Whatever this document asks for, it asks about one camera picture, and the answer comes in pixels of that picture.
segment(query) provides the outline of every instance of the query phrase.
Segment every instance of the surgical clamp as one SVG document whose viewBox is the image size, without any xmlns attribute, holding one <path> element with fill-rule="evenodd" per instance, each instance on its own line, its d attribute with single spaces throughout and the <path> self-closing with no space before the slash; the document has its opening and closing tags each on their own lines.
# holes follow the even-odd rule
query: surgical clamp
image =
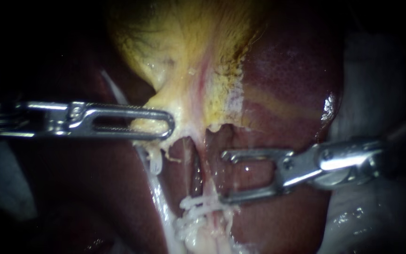
<svg viewBox="0 0 406 254">
<path fill-rule="evenodd" d="M 24 117 L 28 112 L 43 113 L 39 124 Z M 134 131 L 128 127 L 97 125 L 97 118 L 153 119 L 164 121 L 166 130 L 157 133 Z M 175 122 L 171 114 L 137 106 L 102 103 L 13 102 L 0 104 L 0 136 L 5 137 L 88 137 L 164 140 L 172 135 Z"/>
<path fill-rule="evenodd" d="M 272 161 L 274 177 L 268 186 L 246 191 L 231 190 L 228 195 L 220 195 L 219 200 L 223 204 L 251 202 L 290 193 L 302 183 L 325 190 L 363 184 L 380 174 L 394 173 L 391 169 L 396 168 L 397 163 L 387 164 L 387 161 L 398 158 L 405 151 L 406 123 L 385 137 L 315 144 L 301 153 L 282 149 L 227 150 L 222 152 L 221 158 L 231 163 Z"/>
</svg>

